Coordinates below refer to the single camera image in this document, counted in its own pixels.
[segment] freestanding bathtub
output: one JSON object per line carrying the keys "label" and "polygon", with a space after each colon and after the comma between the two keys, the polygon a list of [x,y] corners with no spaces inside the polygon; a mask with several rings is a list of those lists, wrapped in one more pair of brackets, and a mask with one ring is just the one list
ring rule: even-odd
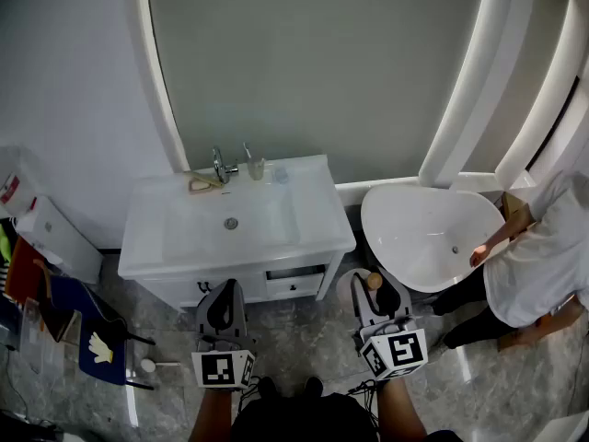
{"label": "freestanding bathtub", "polygon": [[364,233],[376,258],[402,284],[425,293],[472,272],[472,251],[503,222],[499,210],[474,192],[382,185],[362,203]]}

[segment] blue chair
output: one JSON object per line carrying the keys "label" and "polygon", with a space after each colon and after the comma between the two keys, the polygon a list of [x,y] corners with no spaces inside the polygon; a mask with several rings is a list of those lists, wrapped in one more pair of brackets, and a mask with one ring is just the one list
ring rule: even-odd
{"label": "blue chair", "polygon": [[[75,309],[82,314],[78,357],[80,370],[114,385],[129,385],[153,390],[152,386],[127,380],[126,355],[129,339],[150,345],[156,345],[156,343],[151,339],[144,339],[128,332],[125,319],[79,280],[49,275],[44,266],[43,271],[45,281],[51,290],[52,304],[58,309]],[[111,363],[94,361],[96,355],[89,349],[93,332],[96,332],[100,340],[112,351]]]}

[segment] red label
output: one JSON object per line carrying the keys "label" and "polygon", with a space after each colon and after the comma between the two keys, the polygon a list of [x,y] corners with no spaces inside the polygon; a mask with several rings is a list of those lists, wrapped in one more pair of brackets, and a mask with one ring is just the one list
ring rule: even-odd
{"label": "red label", "polygon": [[2,188],[2,190],[6,190],[6,192],[2,196],[0,196],[0,202],[2,202],[3,204],[7,204],[8,201],[12,198],[12,195],[15,194],[15,191],[17,190],[19,183],[20,180],[16,175],[12,178],[10,185],[8,185],[7,187],[6,183],[5,186]]}

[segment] person's hand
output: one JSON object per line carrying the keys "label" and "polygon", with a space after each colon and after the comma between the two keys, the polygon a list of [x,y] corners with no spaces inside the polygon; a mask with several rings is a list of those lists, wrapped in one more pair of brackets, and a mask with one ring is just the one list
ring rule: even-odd
{"label": "person's hand", "polygon": [[491,252],[491,249],[486,244],[478,246],[473,250],[472,255],[470,256],[470,266],[473,268],[478,266],[482,261],[489,257],[489,252]]}

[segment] white shirt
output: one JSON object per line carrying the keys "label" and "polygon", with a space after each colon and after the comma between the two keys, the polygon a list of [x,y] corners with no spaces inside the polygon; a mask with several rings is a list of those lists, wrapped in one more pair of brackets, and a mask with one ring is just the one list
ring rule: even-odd
{"label": "white shirt", "polygon": [[530,202],[536,223],[484,265],[487,301],[521,328],[572,294],[589,308],[589,179],[557,174]]}

